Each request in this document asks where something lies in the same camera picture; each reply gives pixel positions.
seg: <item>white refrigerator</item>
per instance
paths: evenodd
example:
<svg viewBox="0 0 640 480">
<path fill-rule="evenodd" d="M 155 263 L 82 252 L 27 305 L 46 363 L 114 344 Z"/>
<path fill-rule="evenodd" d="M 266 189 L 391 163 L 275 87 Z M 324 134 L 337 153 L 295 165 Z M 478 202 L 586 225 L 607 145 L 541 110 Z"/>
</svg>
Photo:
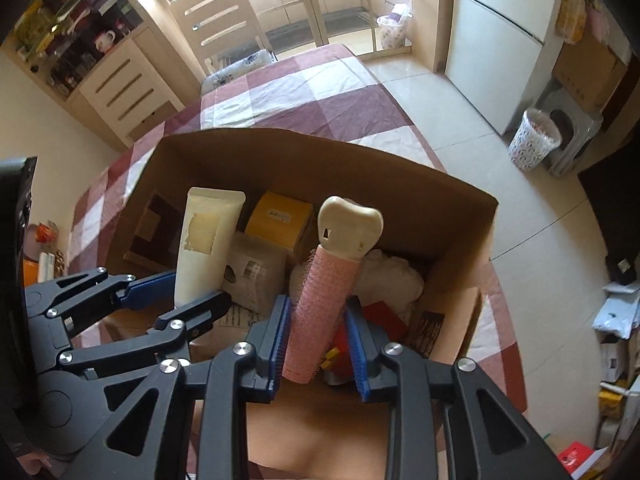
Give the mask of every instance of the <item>white refrigerator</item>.
<svg viewBox="0 0 640 480">
<path fill-rule="evenodd" d="M 499 133 L 520 104 L 555 0 L 454 0 L 446 75 Z"/>
</svg>

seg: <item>plaid tablecloth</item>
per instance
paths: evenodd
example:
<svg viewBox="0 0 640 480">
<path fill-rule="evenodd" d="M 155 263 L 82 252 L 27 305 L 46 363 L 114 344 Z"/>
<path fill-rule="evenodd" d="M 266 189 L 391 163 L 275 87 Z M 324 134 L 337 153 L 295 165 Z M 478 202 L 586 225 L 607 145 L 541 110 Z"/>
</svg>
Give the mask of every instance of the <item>plaid tablecloth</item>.
<svg viewBox="0 0 640 480">
<path fill-rule="evenodd" d="M 286 128 L 370 146 L 445 171 L 412 120 L 346 47 L 316 48 L 205 95 L 156 126 L 107 168 L 76 205 L 68 271 L 104 264 L 120 212 L 162 137 L 222 126 Z M 491 264 L 486 267 L 483 299 L 468 355 L 524 412 L 520 353 Z"/>
</svg>

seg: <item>white plastic handle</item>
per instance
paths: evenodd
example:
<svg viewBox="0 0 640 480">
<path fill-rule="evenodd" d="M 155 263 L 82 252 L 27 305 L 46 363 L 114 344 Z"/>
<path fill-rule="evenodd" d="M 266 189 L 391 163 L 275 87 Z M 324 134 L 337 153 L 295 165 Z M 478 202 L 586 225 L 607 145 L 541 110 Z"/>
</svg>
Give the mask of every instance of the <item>white plastic handle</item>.
<svg viewBox="0 0 640 480">
<path fill-rule="evenodd" d="M 380 239 L 382 213 L 339 196 L 324 201 L 318 213 L 322 248 L 343 260 L 359 262 Z"/>
</svg>

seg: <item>yellow plastic bag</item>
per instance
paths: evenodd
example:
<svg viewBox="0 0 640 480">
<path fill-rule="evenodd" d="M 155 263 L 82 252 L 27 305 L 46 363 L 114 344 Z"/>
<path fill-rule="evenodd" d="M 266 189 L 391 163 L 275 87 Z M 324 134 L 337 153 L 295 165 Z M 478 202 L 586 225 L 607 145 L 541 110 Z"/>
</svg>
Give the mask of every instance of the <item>yellow plastic bag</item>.
<svg viewBox="0 0 640 480">
<path fill-rule="evenodd" d="M 584 25 L 587 22 L 587 5 L 584 0 L 562 0 L 556 34 L 567 43 L 575 44 L 582 39 Z"/>
</svg>

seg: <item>white patterned trash can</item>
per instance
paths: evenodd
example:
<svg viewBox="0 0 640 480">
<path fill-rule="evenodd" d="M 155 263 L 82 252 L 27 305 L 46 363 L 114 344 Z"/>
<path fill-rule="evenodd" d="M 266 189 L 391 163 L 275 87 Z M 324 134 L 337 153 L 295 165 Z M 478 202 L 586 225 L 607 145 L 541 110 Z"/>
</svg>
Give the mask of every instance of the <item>white patterned trash can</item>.
<svg viewBox="0 0 640 480">
<path fill-rule="evenodd" d="M 562 135 L 548 114 L 528 108 L 509 145 L 509 156 L 522 171 L 531 171 L 562 143 Z"/>
<path fill-rule="evenodd" d="M 398 23 L 389 16 L 380 16 L 376 23 L 380 28 L 380 45 L 384 50 L 404 46 L 408 20 L 405 20 L 404 23 Z"/>
</svg>

